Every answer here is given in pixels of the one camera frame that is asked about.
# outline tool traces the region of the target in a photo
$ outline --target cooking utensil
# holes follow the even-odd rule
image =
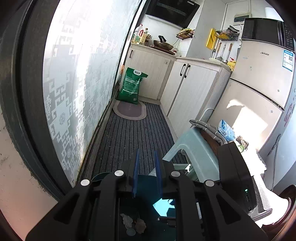
[[[217,60],[219,60],[219,61],[221,61],[221,62],[223,61],[223,59],[222,59],[222,55],[223,55],[223,53],[224,53],[225,48],[226,48],[226,44],[225,44],[224,47],[223,47],[223,50],[222,50],[221,56],[216,58]]]
[[[155,46],[166,49],[166,50],[171,50],[172,48],[174,48],[173,45],[166,43],[166,39],[163,36],[159,35],[158,37],[159,37],[160,41],[158,41],[158,40],[153,41],[153,44]]]
[[[168,51],[167,49],[164,49],[164,48],[161,48],[161,47],[158,47],[158,46],[155,46],[155,45],[150,45],[150,48],[158,49],[158,50],[163,51],[165,53],[169,53],[171,55],[175,55],[175,52]]]
[[[228,54],[227,54],[226,60],[222,61],[222,63],[224,63],[224,64],[227,64],[228,63],[228,58],[229,58],[229,54],[230,54],[231,48],[232,48],[232,43],[229,46],[229,50],[228,50]]]
[[[218,56],[218,53],[219,53],[219,50],[220,50],[220,47],[221,47],[221,42],[220,42],[220,44],[218,45],[218,48],[217,48],[217,51],[216,51],[216,56],[215,57],[217,57]]]
[[[212,51],[212,54],[211,54],[211,57],[212,58],[213,56],[215,56],[215,52],[216,52],[216,49],[214,48],[213,51]]]

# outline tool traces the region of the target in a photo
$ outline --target refrigerator label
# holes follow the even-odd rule
[[[284,50],[283,67],[293,71],[294,54],[290,51]]]

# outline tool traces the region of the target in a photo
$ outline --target wok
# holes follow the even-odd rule
[[[166,39],[163,36],[159,35],[158,37],[159,37],[160,41],[158,41],[158,40],[153,41],[153,44],[155,46],[166,49],[166,50],[171,50],[173,48],[173,45],[166,43]]]

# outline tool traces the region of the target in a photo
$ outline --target patterned window film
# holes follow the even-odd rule
[[[61,0],[46,40],[43,97],[61,166],[75,185],[112,94],[126,35],[141,0]]]

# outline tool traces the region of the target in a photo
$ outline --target microwave oven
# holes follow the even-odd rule
[[[284,22],[269,18],[246,18],[242,40],[266,42],[295,52],[292,33]]]

